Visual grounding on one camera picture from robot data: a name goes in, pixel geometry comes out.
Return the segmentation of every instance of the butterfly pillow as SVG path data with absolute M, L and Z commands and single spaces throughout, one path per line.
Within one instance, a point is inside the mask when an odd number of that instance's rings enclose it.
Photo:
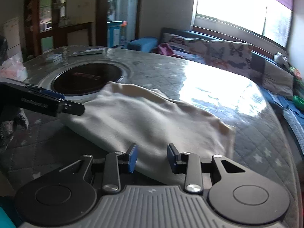
M 188 39 L 170 33 L 164 34 L 164 43 L 168 43 L 173 50 L 188 54 L 199 55 L 205 58 L 208 50 L 208 41 L 204 39 Z
M 252 48 L 246 43 L 211 40 L 207 64 L 249 78 Z

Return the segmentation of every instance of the blue cloth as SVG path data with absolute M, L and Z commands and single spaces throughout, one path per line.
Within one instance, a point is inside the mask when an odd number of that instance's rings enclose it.
M 158 45 L 158 39 L 154 37 L 145 37 L 138 40 L 134 40 L 127 43 L 126 49 L 136 50 L 143 52 L 150 52 L 154 47 Z
M 2 207 L 0 207 L 0 227 L 1 228 L 16 228 L 14 223 L 10 220 L 7 214 L 4 212 Z
M 288 108 L 289 110 L 291 110 L 294 113 L 294 115 L 297 117 L 297 120 L 301 124 L 301 126 L 304 127 L 304 112 L 299 110 L 291 100 L 287 100 L 283 96 L 279 96 L 278 98 L 283 108 Z
M 189 61 L 206 64 L 204 58 L 199 55 L 193 55 L 193 54 L 189 54 L 189 53 L 185 53 L 185 52 L 177 51 L 177 50 L 174 50 L 174 54 L 183 56 L 186 60 L 189 60 Z
M 268 90 L 266 90 L 265 88 L 263 88 L 262 86 L 259 86 L 260 91 L 263 95 L 263 97 L 268 101 L 268 103 L 271 105 L 271 107 L 273 108 L 273 110 L 275 111 L 276 114 L 283 114 L 283 106 L 282 104 L 280 104 L 280 102 L 278 102 L 277 100 L 275 100 L 273 98 L 273 96 L 269 93 Z
M 4 210 L 5 214 L 13 222 L 13 224 L 15 225 L 13 227 L 19 227 L 23 223 L 23 221 L 20 219 L 20 217 L 14 207 L 13 197 L 11 197 L 11 196 L 0 197 L 0 208 L 2 208 L 2 210 Z M 0 219 L 2 219 L 1 215 L 3 215 L 3 217 L 5 217 L 3 212 L 1 212 Z

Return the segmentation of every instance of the white towel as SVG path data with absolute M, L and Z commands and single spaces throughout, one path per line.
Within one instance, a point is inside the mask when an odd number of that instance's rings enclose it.
M 138 172 L 165 184 L 183 184 L 167 161 L 167 145 L 211 159 L 231 157 L 235 129 L 211 113 L 183 101 L 167 98 L 159 90 L 109 82 L 97 98 L 84 104 L 82 116 L 66 115 L 62 122 L 108 152 L 125 152 L 139 145 Z

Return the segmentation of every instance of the black cooking surface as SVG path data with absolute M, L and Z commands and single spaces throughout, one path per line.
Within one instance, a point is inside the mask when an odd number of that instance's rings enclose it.
M 66 96 L 79 96 L 98 92 L 108 81 L 122 76 L 119 67 L 106 63 L 90 63 L 69 69 L 52 83 L 52 89 Z

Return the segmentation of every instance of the plastic bag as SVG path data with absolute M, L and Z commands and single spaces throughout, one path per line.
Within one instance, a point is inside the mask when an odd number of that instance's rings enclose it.
M 288 58 L 287 57 L 284 57 L 282 55 L 282 53 L 278 52 L 277 54 L 275 54 L 273 56 L 273 59 L 276 63 L 278 63 L 279 65 L 281 66 L 285 66 L 287 69 L 289 68 L 289 65 L 288 65 Z
M 22 61 L 21 53 L 5 60 L 0 66 L 0 76 L 17 81 L 24 81 L 27 78 L 27 71 Z
M 300 71 L 299 71 L 297 68 L 295 68 L 295 67 L 293 67 L 293 66 L 290 66 L 290 67 L 289 67 L 289 70 L 290 70 L 291 72 L 293 72 L 294 76 L 295 76 L 299 81 L 302 80 L 301 73 L 300 73 Z

